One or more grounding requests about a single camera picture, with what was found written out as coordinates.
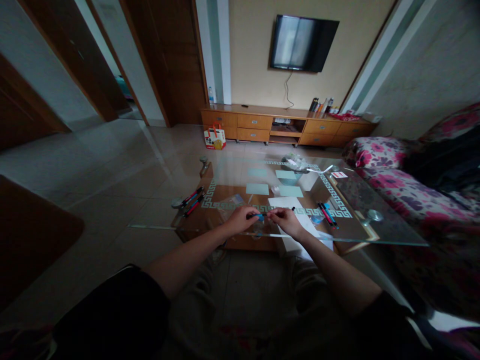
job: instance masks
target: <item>leg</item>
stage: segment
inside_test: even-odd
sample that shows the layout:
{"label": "leg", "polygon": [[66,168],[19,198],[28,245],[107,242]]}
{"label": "leg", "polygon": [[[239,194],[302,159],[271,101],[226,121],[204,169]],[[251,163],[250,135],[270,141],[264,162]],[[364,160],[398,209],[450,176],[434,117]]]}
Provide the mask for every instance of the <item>leg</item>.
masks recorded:
{"label": "leg", "polygon": [[168,315],[168,337],[161,350],[163,359],[179,355],[216,358],[218,340],[212,328],[216,307],[212,290],[212,259],[197,270],[190,283],[172,301]]}
{"label": "leg", "polygon": [[298,317],[273,338],[269,357],[350,359],[355,353],[349,319],[327,288],[317,266],[308,260],[289,258],[290,288]]}

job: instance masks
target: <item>gift bag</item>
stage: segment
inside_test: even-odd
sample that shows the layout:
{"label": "gift bag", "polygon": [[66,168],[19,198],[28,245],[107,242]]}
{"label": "gift bag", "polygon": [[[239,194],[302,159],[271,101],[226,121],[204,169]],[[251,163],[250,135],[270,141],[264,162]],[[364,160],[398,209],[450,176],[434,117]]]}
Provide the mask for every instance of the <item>gift bag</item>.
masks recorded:
{"label": "gift bag", "polygon": [[214,122],[212,127],[209,127],[203,132],[205,136],[205,145],[207,149],[222,150],[227,141],[225,140],[225,130],[218,122]]}

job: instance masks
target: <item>light blue paper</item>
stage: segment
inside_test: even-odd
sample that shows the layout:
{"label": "light blue paper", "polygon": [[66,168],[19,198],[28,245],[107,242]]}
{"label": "light blue paper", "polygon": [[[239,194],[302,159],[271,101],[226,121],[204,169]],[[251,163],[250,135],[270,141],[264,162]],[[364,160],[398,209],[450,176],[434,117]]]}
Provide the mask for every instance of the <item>light blue paper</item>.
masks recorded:
{"label": "light blue paper", "polygon": [[298,186],[284,186],[279,185],[280,188],[280,195],[281,196],[288,196],[294,198],[303,198],[304,194],[302,194],[302,189]]}
{"label": "light blue paper", "polygon": [[270,195],[268,184],[247,183],[245,192],[247,194],[255,194],[255,195]]}
{"label": "light blue paper", "polygon": [[254,176],[254,177],[267,176],[267,169],[249,167],[248,168],[248,176]]}
{"label": "light blue paper", "polygon": [[293,179],[293,180],[297,179],[293,171],[275,170],[275,172],[276,172],[276,177],[279,179]]}

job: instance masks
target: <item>floral sofa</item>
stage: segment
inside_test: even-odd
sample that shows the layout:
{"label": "floral sofa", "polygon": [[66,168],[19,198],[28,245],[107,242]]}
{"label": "floral sofa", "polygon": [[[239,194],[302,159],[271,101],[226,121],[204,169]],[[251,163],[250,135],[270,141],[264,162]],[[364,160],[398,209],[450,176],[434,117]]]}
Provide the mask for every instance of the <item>floral sofa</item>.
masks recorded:
{"label": "floral sofa", "polygon": [[342,157],[430,244],[384,247],[418,294],[439,311],[480,321],[478,188],[446,195],[402,171],[410,154],[475,126],[480,126],[480,103],[447,116],[419,140],[358,137]]}

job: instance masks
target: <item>wooden tv stand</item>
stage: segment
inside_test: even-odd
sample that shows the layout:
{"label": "wooden tv stand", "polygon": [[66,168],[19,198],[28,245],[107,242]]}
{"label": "wooden tv stand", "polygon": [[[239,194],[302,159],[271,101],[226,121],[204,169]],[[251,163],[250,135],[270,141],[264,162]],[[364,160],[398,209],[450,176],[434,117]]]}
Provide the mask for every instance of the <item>wooden tv stand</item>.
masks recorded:
{"label": "wooden tv stand", "polygon": [[[200,109],[203,129],[220,123],[227,139],[343,148],[352,139],[369,136],[377,126],[366,120],[345,122],[328,114],[281,107],[209,104]],[[274,118],[290,119],[273,125]]]}

